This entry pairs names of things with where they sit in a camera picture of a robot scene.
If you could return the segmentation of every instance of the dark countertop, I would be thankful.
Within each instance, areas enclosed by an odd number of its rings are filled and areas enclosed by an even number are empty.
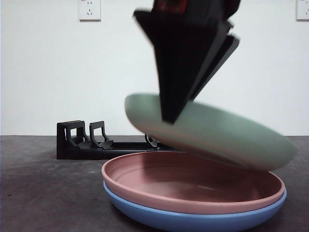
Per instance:
[[[298,154],[274,171],[288,197],[276,216],[247,232],[309,232],[309,136],[290,138]],[[129,219],[110,203],[101,177],[106,160],[55,158],[54,136],[1,137],[0,231],[159,232]]]

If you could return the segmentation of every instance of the white wall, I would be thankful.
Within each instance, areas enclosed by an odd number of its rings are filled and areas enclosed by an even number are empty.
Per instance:
[[[123,102],[158,93],[152,48],[132,18],[152,0],[102,0],[102,22],[80,23],[78,0],[1,0],[1,134],[55,135],[56,123],[105,120],[140,134]],[[198,96],[284,135],[309,135],[309,23],[295,0],[242,0],[240,46]]]

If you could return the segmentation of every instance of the red component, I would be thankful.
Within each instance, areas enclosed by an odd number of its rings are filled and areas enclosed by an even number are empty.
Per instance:
[[[183,14],[187,3],[188,0],[158,0],[155,8],[159,12]]]

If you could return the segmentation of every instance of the pink plate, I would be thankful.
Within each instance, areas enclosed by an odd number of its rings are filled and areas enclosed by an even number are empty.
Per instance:
[[[230,214],[276,202],[284,183],[270,172],[242,170],[184,152],[144,152],[102,167],[108,188],[147,207],[189,214]]]

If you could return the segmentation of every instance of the blue plate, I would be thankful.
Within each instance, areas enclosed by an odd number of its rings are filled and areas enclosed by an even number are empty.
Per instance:
[[[128,217],[147,226],[169,232],[239,232],[262,224],[274,216],[284,203],[287,192],[275,203],[262,209],[237,214],[200,215],[152,209],[129,202],[111,192],[103,182],[112,203]]]

